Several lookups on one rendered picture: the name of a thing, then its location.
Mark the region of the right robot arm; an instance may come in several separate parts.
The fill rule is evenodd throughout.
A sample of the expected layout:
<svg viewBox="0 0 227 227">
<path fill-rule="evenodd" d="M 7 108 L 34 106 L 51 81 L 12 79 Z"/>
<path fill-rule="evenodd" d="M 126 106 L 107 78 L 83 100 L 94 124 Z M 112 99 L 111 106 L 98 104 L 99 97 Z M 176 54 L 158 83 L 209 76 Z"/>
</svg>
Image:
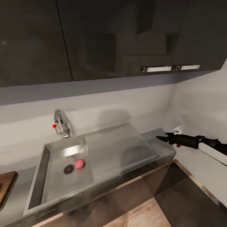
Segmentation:
<svg viewBox="0 0 227 227">
<path fill-rule="evenodd" d="M 180 125 L 173 128 L 175 133 L 166 133 L 168 135 L 167 137 L 156 137 L 164 142 L 169 142 L 170 145 L 176 143 L 177 145 L 200 149 L 205 154 L 227 166 L 227 144 L 222 144 L 215 137 L 205 137 L 199 135 L 191 137 L 183 135 L 182 129 L 184 129 L 184 126 Z"/>
</svg>

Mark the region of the vidalia onion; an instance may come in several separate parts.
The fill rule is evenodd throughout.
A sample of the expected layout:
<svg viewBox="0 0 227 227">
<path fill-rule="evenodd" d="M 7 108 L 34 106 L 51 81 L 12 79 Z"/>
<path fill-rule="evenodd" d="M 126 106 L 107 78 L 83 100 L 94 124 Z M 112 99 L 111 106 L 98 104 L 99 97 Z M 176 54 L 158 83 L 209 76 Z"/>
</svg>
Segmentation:
<svg viewBox="0 0 227 227">
<path fill-rule="evenodd" d="M 76 169 L 81 169 L 82 167 L 84 167 L 84 160 L 83 159 L 78 159 L 76 161 Z"/>
</svg>

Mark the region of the cutting board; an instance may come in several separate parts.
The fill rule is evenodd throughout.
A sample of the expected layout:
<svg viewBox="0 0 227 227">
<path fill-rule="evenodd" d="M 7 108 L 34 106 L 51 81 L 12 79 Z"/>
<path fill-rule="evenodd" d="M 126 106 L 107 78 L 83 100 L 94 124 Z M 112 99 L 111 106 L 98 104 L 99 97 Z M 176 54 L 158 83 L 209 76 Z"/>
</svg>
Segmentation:
<svg viewBox="0 0 227 227">
<path fill-rule="evenodd" d="M 2 186 L 2 184 L 5 183 L 2 191 L 0 192 L 0 208 L 5 198 L 7 197 L 7 194 L 12 186 L 12 183 L 14 182 L 16 175 L 17 175 L 16 171 L 0 174 L 0 187 Z"/>
</svg>

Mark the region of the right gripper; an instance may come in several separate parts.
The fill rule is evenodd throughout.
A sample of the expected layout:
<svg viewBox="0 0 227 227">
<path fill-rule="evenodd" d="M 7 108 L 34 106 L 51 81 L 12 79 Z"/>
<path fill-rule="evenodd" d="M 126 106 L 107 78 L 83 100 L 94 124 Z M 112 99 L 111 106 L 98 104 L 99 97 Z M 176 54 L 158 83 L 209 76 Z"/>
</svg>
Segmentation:
<svg viewBox="0 0 227 227">
<path fill-rule="evenodd" d="M 186 140 L 188 135 L 183 135 L 183 134 L 179 135 L 174 133 L 166 133 L 166 134 L 168 135 L 167 137 L 160 137 L 160 136 L 156 136 L 156 137 L 164 142 L 169 142 L 170 145 L 173 145 L 174 143 L 176 143 L 177 145 L 187 146 Z"/>
</svg>

